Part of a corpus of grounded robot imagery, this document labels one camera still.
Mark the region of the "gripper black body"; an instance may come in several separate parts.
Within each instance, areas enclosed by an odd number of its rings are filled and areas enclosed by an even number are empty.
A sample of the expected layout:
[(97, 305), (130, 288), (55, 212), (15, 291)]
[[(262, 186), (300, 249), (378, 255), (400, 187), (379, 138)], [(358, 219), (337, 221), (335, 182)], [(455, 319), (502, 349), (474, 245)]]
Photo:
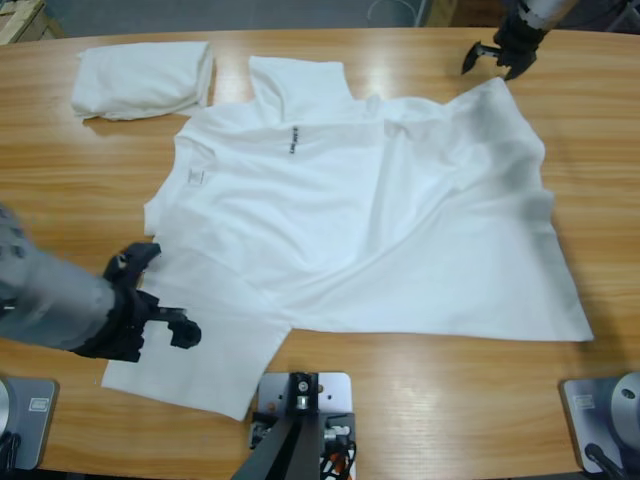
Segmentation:
[(87, 358), (138, 361), (144, 345), (144, 328), (149, 321), (165, 323), (189, 320), (180, 308), (162, 307), (159, 299), (141, 290), (114, 285), (115, 303), (106, 323), (73, 353)]
[(543, 30), (531, 27), (517, 14), (506, 16), (494, 35), (494, 42), (501, 49), (498, 65), (531, 66), (543, 38)]

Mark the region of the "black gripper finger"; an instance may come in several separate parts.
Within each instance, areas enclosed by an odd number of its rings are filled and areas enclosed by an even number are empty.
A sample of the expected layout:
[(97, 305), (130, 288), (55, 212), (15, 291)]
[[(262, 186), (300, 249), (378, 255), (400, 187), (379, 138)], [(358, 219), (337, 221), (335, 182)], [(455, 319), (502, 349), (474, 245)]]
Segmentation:
[(501, 49), (499, 47), (483, 45), (480, 41), (474, 43), (463, 60), (461, 74), (464, 75), (468, 73), (482, 56), (498, 59), (501, 56)]
[(170, 345), (181, 349), (190, 349), (197, 346), (202, 338), (200, 327), (190, 320), (174, 320), (167, 325), (171, 331)]
[(526, 72), (536, 59), (537, 55), (535, 50), (505, 50), (503, 52), (503, 65), (508, 67), (509, 70), (506, 73), (504, 80), (509, 81), (516, 79)]

